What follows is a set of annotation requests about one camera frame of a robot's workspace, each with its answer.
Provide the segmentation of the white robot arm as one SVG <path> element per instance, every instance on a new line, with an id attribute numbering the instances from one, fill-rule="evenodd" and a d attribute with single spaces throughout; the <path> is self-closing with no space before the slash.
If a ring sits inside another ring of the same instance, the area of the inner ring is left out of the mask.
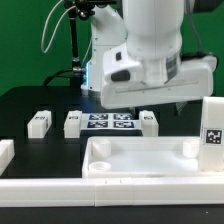
<path id="1" fill-rule="evenodd" d="M 181 25 L 224 0 L 95 1 L 92 57 L 83 88 L 107 109 L 199 100 L 213 92 L 217 57 L 183 55 Z"/>

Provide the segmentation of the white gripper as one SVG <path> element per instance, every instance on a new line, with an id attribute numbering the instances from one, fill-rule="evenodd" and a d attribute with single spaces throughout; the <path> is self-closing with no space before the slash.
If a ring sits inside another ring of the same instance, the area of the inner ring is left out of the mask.
<path id="1" fill-rule="evenodd" d="M 186 101 L 213 92 L 214 56 L 147 53 L 133 57 L 127 44 L 108 50 L 103 57 L 101 105 L 106 109 L 175 103 L 180 116 Z"/>

